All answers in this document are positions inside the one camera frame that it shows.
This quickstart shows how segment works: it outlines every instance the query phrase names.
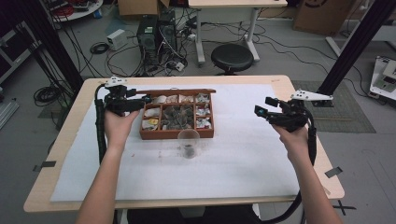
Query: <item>wooden tray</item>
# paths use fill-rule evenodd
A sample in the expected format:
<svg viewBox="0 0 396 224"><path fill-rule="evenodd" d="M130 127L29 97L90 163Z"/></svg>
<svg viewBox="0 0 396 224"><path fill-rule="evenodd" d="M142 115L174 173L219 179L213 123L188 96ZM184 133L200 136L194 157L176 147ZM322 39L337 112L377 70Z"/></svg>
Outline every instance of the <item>wooden tray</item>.
<svg viewBox="0 0 396 224"><path fill-rule="evenodd" d="M181 130L192 128L201 138L213 138L215 122L211 93L215 92L210 89L144 91L151 95L153 102L144 107L140 136L143 140L177 139ZM168 102L157 102L165 97ZM157 128L144 129L144 123L157 123Z"/></svg>

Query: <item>stool seat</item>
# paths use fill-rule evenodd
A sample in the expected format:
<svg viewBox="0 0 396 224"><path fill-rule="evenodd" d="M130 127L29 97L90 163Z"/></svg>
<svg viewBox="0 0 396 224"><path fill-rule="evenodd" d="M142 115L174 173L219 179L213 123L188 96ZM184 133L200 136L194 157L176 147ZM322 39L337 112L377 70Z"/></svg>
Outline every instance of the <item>stool seat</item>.
<svg viewBox="0 0 396 224"><path fill-rule="evenodd" d="M224 70L225 75L233 75L248 69L253 64L253 55L248 48L236 44L225 44L216 47L211 54L212 62Z"/></svg>

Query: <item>forearm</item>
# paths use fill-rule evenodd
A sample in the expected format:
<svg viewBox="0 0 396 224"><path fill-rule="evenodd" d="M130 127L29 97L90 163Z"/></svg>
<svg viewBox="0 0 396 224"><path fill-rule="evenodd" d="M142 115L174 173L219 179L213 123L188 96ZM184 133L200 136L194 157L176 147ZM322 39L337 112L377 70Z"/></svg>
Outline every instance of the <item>forearm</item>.
<svg viewBox="0 0 396 224"><path fill-rule="evenodd" d="M299 181L307 223L342 223L310 162L293 164Z"/></svg>
<svg viewBox="0 0 396 224"><path fill-rule="evenodd" d="M121 154L122 150L107 150L76 223L112 223Z"/></svg>

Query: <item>clear plastic cup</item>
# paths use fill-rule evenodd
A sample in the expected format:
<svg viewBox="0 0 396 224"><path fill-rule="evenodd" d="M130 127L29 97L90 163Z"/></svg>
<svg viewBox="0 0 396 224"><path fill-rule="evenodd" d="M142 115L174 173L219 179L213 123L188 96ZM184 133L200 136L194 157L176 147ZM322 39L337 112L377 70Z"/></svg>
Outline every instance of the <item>clear plastic cup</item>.
<svg viewBox="0 0 396 224"><path fill-rule="evenodd" d="M198 154L200 135L194 129L182 130L177 140L184 158L191 159Z"/></svg>

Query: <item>hand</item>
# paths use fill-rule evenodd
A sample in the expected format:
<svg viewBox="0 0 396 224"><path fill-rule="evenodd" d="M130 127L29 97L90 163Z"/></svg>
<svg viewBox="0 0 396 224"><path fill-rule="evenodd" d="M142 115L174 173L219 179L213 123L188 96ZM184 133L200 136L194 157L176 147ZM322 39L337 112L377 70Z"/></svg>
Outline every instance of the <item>hand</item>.
<svg viewBox="0 0 396 224"><path fill-rule="evenodd" d="M124 150L132 123L138 114L139 111L134 111L126 117L120 117L108 110L105 112L107 149Z"/></svg>
<svg viewBox="0 0 396 224"><path fill-rule="evenodd" d="M288 158L292 164L296 162L309 162L308 155L308 130L300 128L289 133L285 128L273 125L275 131L280 134L280 141L285 145L288 151Z"/></svg>

